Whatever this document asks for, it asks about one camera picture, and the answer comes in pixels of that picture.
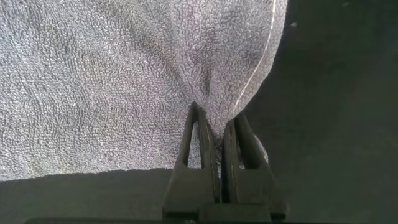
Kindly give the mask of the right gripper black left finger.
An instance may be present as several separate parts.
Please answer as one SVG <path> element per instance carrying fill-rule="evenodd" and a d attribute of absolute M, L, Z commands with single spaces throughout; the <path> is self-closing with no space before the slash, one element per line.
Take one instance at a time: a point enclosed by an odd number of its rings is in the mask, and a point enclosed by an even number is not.
<path fill-rule="evenodd" d="M 198 125 L 201 167 L 188 167 L 193 126 Z M 185 122 L 180 150 L 165 192 L 164 215 L 197 215 L 208 204 L 220 202 L 215 147 L 205 112 L 195 102 Z"/>

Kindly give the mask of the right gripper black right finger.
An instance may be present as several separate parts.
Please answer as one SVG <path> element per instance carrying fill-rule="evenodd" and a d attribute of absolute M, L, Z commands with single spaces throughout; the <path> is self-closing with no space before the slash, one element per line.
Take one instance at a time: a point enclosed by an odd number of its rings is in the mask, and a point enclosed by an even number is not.
<path fill-rule="evenodd" d="M 272 215 L 286 214 L 285 199 L 244 113 L 227 123 L 222 153 L 227 202 L 265 205 Z"/>

